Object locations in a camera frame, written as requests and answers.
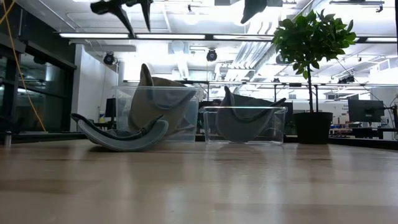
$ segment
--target green leaves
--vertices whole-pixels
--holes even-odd
[[[351,32],[346,36],[346,40],[354,40],[355,38],[356,34],[354,32]]]
[[[308,15],[305,18],[307,19],[307,21],[314,21],[317,19],[317,15],[314,13],[313,10],[311,10],[311,12],[308,13]]]
[[[316,60],[313,60],[313,61],[311,62],[311,65],[312,65],[312,67],[314,67],[314,68],[316,68],[316,69],[319,69],[319,64],[318,64],[318,62],[317,62]]]
[[[304,68],[298,69],[296,75],[300,75],[304,72]]]
[[[294,24],[293,24],[293,22],[290,19],[283,20],[282,21],[282,25],[283,25],[283,27],[288,28],[288,29],[294,27]]]
[[[353,29],[353,26],[354,26],[354,21],[351,20],[351,21],[349,22],[349,24],[348,24],[347,31],[348,31],[348,32],[351,31],[351,30]]]
[[[308,72],[307,72],[307,71],[304,71],[304,72],[303,72],[303,77],[304,77],[305,79],[308,79]]]
[[[296,71],[299,68],[300,64],[299,63],[294,63],[293,65],[293,71]]]
[[[326,15],[325,16],[325,21],[331,21],[331,20],[333,20],[334,19],[334,16],[335,16],[336,14],[329,14],[329,15]]]
[[[298,18],[296,19],[296,24],[299,27],[305,27],[307,25],[307,19],[303,16],[298,16]]]
[[[310,11],[295,20],[285,19],[279,25],[272,40],[276,51],[284,62],[292,63],[297,75],[309,79],[311,68],[320,69],[319,61],[337,59],[356,38],[351,32],[353,21],[344,24],[334,14],[324,15],[324,10],[320,14]]]

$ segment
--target computer monitor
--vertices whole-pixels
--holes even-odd
[[[112,118],[116,116],[116,99],[106,99],[105,118]]]
[[[351,122],[380,122],[384,104],[377,100],[348,100],[348,114]]]

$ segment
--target table surface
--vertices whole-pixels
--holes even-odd
[[[0,149],[0,223],[397,223],[398,153],[87,140]]]

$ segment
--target gray fabric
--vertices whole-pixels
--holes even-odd
[[[130,131],[138,131],[160,115],[163,115],[162,119],[169,124],[167,136],[179,131],[195,129],[196,124],[187,122],[184,114],[188,103],[197,92],[197,89],[189,89],[181,83],[165,78],[152,78],[148,67],[142,64],[139,86],[131,101],[128,117]]]
[[[166,134],[169,124],[166,121],[158,120],[146,135],[141,138],[128,141],[121,141],[106,137],[94,130],[82,120],[78,121],[78,126],[80,130],[87,136],[87,138],[95,144],[99,144],[112,151],[134,152],[141,151],[159,142]],[[115,133],[114,131],[110,131],[109,133],[120,134],[121,136],[126,135],[126,133]]]
[[[285,98],[278,102],[239,96],[225,87],[225,97],[220,106],[281,106]],[[275,110],[270,109],[239,109],[220,108],[216,115],[218,133],[232,142],[253,140],[268,125]]]

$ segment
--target plant stem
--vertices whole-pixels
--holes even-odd
[[[308,72],[308,89],[310,90],[310,112],[313,113],[313,101],[312,101],[312,83],[311,83],[311,73],[310,65],[307,65]]]

